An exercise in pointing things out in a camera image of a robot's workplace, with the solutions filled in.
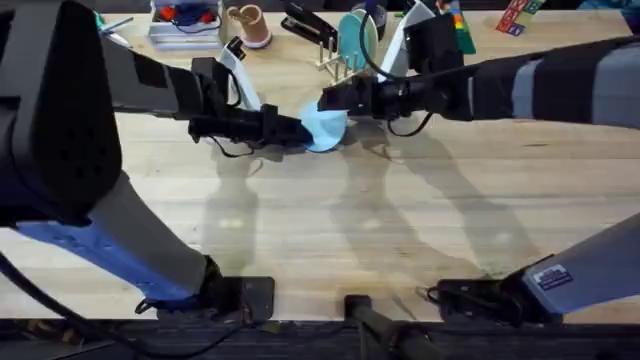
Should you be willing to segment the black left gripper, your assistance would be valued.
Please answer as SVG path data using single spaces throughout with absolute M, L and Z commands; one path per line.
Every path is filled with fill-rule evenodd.
M 188 133 L 195 142 L 223 137 L 252 146 L 306 147 L 313 135 L 295 117 L 278 116 L 273 106 L 263 107 L 244 66 L 235 57 L 224 64 L 216 58 L 194 58 L 191 70 L 198 75 L 203 100 L 202 115 L 189 120 Z

